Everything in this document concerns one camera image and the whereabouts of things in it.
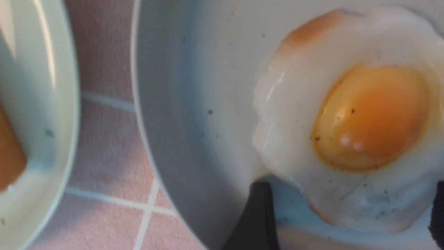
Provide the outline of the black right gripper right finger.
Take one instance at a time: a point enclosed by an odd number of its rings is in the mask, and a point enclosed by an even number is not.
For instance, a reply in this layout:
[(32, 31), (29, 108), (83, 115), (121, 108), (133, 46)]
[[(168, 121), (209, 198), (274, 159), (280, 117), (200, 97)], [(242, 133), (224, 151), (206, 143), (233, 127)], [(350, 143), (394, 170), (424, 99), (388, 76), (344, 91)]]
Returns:
[(437, 184), (428, 230), (439, 249), (444, 249), (444, 181)]

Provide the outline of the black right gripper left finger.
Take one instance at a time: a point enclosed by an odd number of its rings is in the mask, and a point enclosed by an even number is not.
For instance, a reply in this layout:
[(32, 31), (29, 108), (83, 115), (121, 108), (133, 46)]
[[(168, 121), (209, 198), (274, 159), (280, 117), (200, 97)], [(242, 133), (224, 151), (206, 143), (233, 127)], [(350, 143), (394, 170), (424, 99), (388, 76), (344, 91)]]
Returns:
[(279, 250), (271, 184), (254, 182), (241, 217), (223, 250)]

